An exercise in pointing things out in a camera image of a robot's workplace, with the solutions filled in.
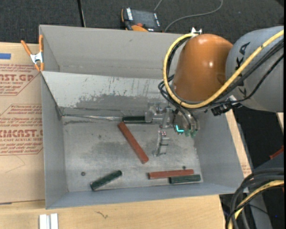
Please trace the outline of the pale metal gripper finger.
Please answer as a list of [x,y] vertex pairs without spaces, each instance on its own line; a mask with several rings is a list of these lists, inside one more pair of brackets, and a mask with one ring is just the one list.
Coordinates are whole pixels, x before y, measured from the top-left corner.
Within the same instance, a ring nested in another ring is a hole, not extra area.
[[163,108],[150,106],[145,112],[145,121],[147,123],[160,123],[163,120]]
[[168,137],[166,131],[158,132],[157,145],[154,150],[154,156],[165,155],[168,147]]

